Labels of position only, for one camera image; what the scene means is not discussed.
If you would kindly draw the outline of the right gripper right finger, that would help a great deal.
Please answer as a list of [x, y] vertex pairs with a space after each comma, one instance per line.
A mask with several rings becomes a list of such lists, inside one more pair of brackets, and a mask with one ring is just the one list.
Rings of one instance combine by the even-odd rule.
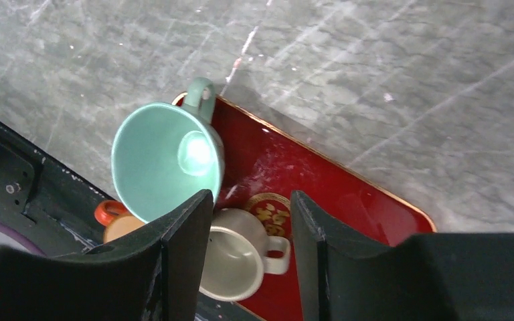
[[514, 233], [423, 233], [397, 246], [290, 198], [305, 320], [514, 320]]

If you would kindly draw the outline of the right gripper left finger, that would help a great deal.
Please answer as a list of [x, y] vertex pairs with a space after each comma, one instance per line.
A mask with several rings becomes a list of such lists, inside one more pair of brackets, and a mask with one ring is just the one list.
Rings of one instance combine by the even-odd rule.
[[86, 253], [0, 245], [0, 320], [193, 320], [212, 212], [201, 190]]

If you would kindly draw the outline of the orange cup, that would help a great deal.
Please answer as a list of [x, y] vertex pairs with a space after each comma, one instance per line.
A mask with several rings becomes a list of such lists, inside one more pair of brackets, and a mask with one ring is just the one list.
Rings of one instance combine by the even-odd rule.
[[94, 217], [105, 227], [103, 243], [108, 243], [125, 236], [145, 225], [132, 215], [129, 210], [115, 200], [101, 202], [94, 211]]

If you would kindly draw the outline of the teal green cup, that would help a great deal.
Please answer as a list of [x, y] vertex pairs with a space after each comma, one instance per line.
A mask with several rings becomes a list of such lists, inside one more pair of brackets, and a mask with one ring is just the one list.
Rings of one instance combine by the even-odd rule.
[[211, 125], [215, 105], [213, 82], [198, 77], [180, 106], [154, 102], [122, 122], [112, 144], [112, 180], [135, 217], [152, 222], [204, 189], [218, 199], [225, 161]]

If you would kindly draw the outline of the olive green cup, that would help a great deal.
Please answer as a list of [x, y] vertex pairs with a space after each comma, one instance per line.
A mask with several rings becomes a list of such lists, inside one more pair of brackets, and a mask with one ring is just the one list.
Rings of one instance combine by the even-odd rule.
[[265, 274], [285, 274], [290, 255], [290, 241], [269, 236], [251, 213], [222, 209], [211, 223], [199, 291], [223, 302], [245, 300]]

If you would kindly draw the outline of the red serving tray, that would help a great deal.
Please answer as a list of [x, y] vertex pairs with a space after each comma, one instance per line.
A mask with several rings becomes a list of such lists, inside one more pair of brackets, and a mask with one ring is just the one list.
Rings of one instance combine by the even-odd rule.
[[269, 235], [291, 236], [289, 197], [294, 190], [304, 191], [336, 218], [390, 245], [436, 229], [415, 207], [224, 98], [216, 100], [212, 125], [225, 146], [218, 209], [238, 208], [255, 215]]

